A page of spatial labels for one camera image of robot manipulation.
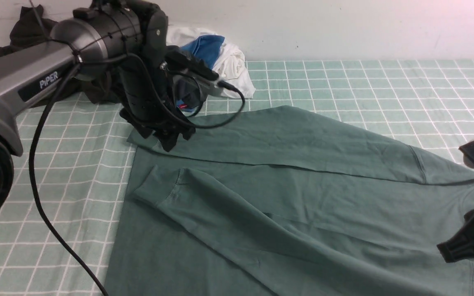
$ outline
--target black wire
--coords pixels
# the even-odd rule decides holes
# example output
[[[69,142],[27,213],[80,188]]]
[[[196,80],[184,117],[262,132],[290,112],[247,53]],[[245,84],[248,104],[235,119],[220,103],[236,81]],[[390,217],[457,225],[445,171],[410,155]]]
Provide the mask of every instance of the black wire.
[[[40,14],[36,10],[36,6],[34,6],[34,3],[32,3],[32,0],[28,0],[30,2],[30,5],[32,6],[32,11],[34,11],[34,15],[36,16],[36,19],[38,21],[38,25],[40,26],[41,30],[43,31],[43,35],[47,40],[50,40],[51,38],[49,37],[49,34],[47,33],[47,29],[43,25],[43,22],[41,21]]]
[[[197,114],[199,114],[199,112],[201,112],[201,109],[202,107],[204,106],[204,102],[202,100],[203,96],[204,96],[204,93],[202,91],[202,88],[201,88],[201,85],[199,83],[199,81],[191,76],[191,75],[188,75],[188,74],[185,74],[185,73],[182,73],[182,72],[179,72],[179,71],[166,71],[166,73],[168,73],[169,75],[179,75],[179,76],[182,76],[182,77],[187,77],[189,79],[192,79],[195,84],[197,85],[197,88],[199,89],[199,100],[200,100],[200,105],[197,106],[197,109],[195,110],[195,112],[193,114],[191,114],[190,116],[186,116],[186,118],[192,118],[192,117],[195,117],[197,116]]]
[[[222,88],[226,88],[226,89],[231,90],[233,92],[236,92],[241,97],[242,104],[241,104],[241,107],[239,108],[239,110],[237,112],[235,112],[232,117],[228,118],[227,120],[225,120],[221,123],[214,124],[214,125],[198,125],[198,124],[186,122],[186,121],[178,118],[172,111],[170,111],[166,107],[166,105],[164,105],[162,100],[160,100],[160,96],[158,95],[158,92],[156,91],[155,85],[153,84],[153,80],[151,79],[151,75],[149,75],[149,71],[147,70],[147,67],[145,66],[144,61],[139,56],[137,56],[135,54],[129,53],[126,56],[128,56],[128,58],[134,58],[139,62],[139,64],[142,66],[144,76],[147,79],[147,82],[149,83],[149,85],[151,86],[151,90],[153,91],[154,95],[157,98],[156,101],[158,102],[160,107],[162,107],[162,109],[164,109],[164,111],[168,114],[168,116],[171,116],[171,118],[173,118],[179,124],[189,126],[189,127],[195,127],[196,129],[201,129],[201,130],[216,129],[217,127],[224,126],[224,125],[229,124],[232,121],[234,121],[242,113],[242,111],[244,109],[244,106],[246,105],[246,99],[244,98],[244,95],[242,94],[242,92],[240,90],[238,90],[236,87],[232,86],[231,84],[227,83],[226,81],[220,81],[220,82],[218,82],[218,86],[220,86]]]
[[[67,85],[68,81],[76,75],[80,68],[80,65],[77,64],[71,68],[69,73],[61,80],[60,84],[56,88],[56,92],[52,96],[52,98],[49,100],[49,103],[47,106],[45,106],[45,110],[43,110],[43,113],[41,115],[41,118],[39,119],[38,126],[36,128],[36,131],[34,133],[34,137],[32,138],[32,144],[30,145],[30,154],[29,154],[29,159],[28,159],[28,173],[30,175],[30,185],[32,186],[32,194],[34,195],[34,202],[36,203],[36,207],[38,209],[39,215],[49,228],[49,230],[52,232],[52,234],[55,236],[56,239],[62,244],[62,246],[78,261],[78,263],[85,269],[85,271],[89,274],[89,276],[93,279],[93,281],[96,283],[102,294],[104,296],[108,296],[107,291],[105,291],[105,288],[103,285],[100,283],[98,278],[94,275],[92,270],[85,264],[85,262],[74,252],[71,247],[63,240],[63,238],[60,236],[58,231],[54,228],[52,225],[51,221],[49,221],[49,218],[45,214],[45,211],[43,210],[43,207],[41,205],[40,201],[40,195],[38,193],[38,188],[37,188],[37,183],[36,183],[36,173],[34,171],[34,159],[36,157],[36,149],[38,146],[38,142],[40,141],[40,135],[41,132],[43,131],[43,126],[45,126],[45,122],[47,121],[47,117],[49,116],[49,113],[52,110],[52,107],[54,106],[54,103],[58,100],[58,98],[61,95],[62,90],[65,88]]]

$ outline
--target white grid line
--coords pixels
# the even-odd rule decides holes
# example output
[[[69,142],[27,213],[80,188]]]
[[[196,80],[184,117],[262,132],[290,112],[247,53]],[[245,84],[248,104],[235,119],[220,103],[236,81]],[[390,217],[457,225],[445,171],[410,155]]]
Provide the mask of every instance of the white grid line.
[[[367,71],[363,67],[363,64],[361,64],[361,69],[363,70],[363,73],[365,74],[365,76],[368,77],[367,76]],[[372,95],[374,96],[374,98],[376,98],[376,92],[374,92],[374,89],[372,88],[372,84],[369,83],[369,85],[371,86],[370,90],[372,92]],[[375,100],[376,100],[376,103],[378,103],[378,107],[380,108],[380,110],[378,110],[378,111],[380,111],[383,114],[383,118],[385,120],[385,123],[387,123],[387,127],[389,128],[389,131],[391,132],[391,137],[394,139],[395,138],[394,132],[391,129],[391,125],[389,124],[389,120],[387,119],[387,116],[385,115],[385,112],[383,111],[383,108],[381,107],[380,101],[378,99],[375,99]]]

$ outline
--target grid pattern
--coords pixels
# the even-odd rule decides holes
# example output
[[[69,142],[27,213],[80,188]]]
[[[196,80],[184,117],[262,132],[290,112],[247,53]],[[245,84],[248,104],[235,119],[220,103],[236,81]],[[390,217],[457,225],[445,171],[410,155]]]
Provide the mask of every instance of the grid pattern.
[[[461,163],[474,139],[474,60],[248,62],[257,88],[248,111],[290,105],[342,120]],[[239,100],[211,97],[200,114],[234,112]],[[135,149],[120,107],[84,95],[57,103],[36,157],[45,211],[104,279]],[[18,118],[28,150],[42,109]],[[28,157],[15,158],[15,185],[0,210],[0,296],[89,296],[98,289],[34,206]]]

